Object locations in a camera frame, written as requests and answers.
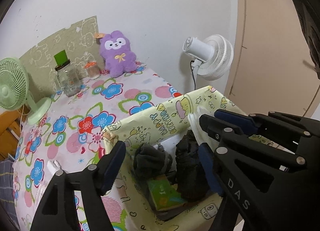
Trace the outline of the black plastic bag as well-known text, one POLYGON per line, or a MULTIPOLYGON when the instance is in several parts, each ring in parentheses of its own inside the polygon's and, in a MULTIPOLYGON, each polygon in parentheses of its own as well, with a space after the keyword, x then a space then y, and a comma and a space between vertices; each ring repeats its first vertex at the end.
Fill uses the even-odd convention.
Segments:
POLYGON ((177 191, 189 203, 201 201, 210 192, 198 150, 199 145, 191 130, 176 145, 177 191))

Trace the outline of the white tissue roll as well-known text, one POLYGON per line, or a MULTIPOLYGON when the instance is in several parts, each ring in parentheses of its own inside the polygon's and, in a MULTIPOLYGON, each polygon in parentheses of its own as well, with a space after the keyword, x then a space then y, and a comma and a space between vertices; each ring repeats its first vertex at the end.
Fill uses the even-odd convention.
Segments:
POLYGON ((61 165, 57 160, 49 160, 47 162, 47 169, 52 175, 55 175, 57 171, 61 170, 61 165))

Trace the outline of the grey sock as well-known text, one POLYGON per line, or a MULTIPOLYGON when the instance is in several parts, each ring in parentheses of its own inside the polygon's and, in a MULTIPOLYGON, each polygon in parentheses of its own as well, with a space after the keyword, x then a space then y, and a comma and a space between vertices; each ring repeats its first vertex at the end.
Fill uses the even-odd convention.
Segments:
POLYGON ((139 180, 149 180, 167 174, 172 162, 172 156, 165 150, 141 144, 134 155, 133 170, 139 180))

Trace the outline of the green tissue pack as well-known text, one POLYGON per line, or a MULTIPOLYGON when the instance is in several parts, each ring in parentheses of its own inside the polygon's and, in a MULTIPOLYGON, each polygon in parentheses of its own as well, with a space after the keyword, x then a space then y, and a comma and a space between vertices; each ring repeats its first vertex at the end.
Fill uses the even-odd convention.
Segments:
POLYGON ((147 185, 156 211, 168 211, 182 207, 187 203, 170 184, 166 175, 147 180, 147 185))

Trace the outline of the white towel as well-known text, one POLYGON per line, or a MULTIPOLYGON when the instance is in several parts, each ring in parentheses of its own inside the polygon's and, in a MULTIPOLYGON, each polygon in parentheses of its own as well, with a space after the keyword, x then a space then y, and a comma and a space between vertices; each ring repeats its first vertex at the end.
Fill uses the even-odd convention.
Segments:
POLYGON ((212 112, 208 111, 203 106, 198 106, 193 113, 187 115, 191 130, 194 134, 197 144, 200 146, 202 143, 207 143, 209 147, 214 150, 218 146, 218 142, 208 136, 208 134, 202 130, 200 126, 201 115, 212 115, 212 112))

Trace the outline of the floral tablecloth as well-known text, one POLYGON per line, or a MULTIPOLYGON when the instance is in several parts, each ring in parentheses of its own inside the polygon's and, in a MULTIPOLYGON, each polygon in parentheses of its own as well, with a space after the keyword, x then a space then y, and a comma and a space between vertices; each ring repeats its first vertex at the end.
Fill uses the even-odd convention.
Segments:
POLYGON ((13 197, 21 230, 29 230, 43 188, 52 178, 48 162, 67 172, 81 171, 105 154, 103 129, 123 118, 179 96, 170 83, 145 64, 111 78, 82 80, 78 94, 52 95, 48 112, 34 125, 25 124, 13 165, 13 197))

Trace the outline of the white standing fan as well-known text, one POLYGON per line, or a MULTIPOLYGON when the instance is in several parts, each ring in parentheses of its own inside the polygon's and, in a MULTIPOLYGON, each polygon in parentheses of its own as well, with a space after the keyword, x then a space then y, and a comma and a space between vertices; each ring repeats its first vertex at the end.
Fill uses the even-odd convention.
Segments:
POLYGON ((234 57, 231 42, 218 34, 204 40, 188 37, 182 50, 191 58, 189 68, 194 89, 198 87, 197 79, 201 79, 224 93, 234 57))

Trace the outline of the yellow cartoon storage box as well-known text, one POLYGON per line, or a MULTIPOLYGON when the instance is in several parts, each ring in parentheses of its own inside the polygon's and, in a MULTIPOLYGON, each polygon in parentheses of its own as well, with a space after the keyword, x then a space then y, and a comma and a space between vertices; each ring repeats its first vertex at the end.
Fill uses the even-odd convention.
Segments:
POLYGON ((168 221, 161 220, 133 172, 133 158, 141 144, 162 144, 173 153, 176 144, 191 130, 187 115, 198 106, 208 111, 224 109, 243 114, 243 111, 212 86, 162 101, 155 106, 122 119, 104 128, 107 151, 121 140, 126 145, 126 157, 120 168, 111 195, 126 211, 126 230, 208 230, 222 199, 218 194, 208 195, 191 208, 168 221))

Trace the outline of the beige door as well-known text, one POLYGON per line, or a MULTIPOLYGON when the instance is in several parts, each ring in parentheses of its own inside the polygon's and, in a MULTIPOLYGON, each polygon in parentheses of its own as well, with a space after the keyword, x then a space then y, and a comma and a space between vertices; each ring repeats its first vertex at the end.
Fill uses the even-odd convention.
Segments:
POLYGON ((292 0, 238 0, 225 94, 245 113, 319 117, 319 80, 292 0))

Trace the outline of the grey plaid pillow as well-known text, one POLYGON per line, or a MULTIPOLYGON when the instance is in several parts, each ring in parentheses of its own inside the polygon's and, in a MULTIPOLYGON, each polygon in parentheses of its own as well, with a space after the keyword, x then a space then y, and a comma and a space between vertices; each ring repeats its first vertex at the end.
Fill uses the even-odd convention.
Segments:
POLYGON ((17 229, 20 229, 18 219, 16 215, 14 196, 13 196, 13 161, 6 159, 1 161, 1 180, 0 180, 0 192, 1 192, 1 204, 4 206, 5 211, 13 221, 17 229))

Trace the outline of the glass mason jar mug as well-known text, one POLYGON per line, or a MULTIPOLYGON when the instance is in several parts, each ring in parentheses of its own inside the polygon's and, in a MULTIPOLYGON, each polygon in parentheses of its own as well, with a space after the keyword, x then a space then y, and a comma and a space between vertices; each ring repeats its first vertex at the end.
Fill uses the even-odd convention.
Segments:
POLYGON ((57 90, 63 91, 68 97, 76 95, 81 91, 81 81, 70 60, 67 60, 60 66, 56 66, 55 71, 55 83, 57 90))

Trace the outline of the cotton swab jar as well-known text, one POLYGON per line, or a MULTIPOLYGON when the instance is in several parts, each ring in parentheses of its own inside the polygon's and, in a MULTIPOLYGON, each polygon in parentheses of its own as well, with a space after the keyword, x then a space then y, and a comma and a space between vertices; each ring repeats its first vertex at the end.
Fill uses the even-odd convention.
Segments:
POLYGON ((87 62, 84 66, 86 73, 90 79, 97 79, 100 76, 100 69, 96 61, 87 62))

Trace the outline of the purple plush bunny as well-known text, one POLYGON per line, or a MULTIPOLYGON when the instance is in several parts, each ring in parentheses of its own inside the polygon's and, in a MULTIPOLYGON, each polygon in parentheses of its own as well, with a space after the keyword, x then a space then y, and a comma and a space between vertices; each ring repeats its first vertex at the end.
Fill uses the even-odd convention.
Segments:
POLYGON ((117 30, 100 39, 99 53, 105 61, 110 77, 117 78, 136 70, 136 54, 131 51, 130 41, 117 30))

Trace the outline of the green plastic cup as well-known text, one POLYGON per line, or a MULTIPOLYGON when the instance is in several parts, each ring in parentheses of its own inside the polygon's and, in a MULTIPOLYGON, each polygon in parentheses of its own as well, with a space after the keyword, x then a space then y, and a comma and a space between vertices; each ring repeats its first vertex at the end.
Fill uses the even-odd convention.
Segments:
POLYGON ((56 55, 54 55, 54 59, 56 61, 57 66, 62 66, 65 63, 70 63, 70 60, 68 59, 67 53, 65 50, 62 50, 56 55))

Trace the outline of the green patterned wall board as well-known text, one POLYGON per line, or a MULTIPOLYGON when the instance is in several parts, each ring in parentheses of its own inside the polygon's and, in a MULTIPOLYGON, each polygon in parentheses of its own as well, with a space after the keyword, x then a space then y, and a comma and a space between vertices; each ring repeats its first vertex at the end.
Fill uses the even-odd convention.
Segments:
POLYGON ((63 50, 80 79, 87 76, 84 66, 88 61, 96 61, 99 69, 104 69, 105 62, 94 38, 98 32, 97 17, 92 16, 55 32, 21 56, 20 61, 29 75, 29 90, 35 101, 57 91, 54 55, 63 50))

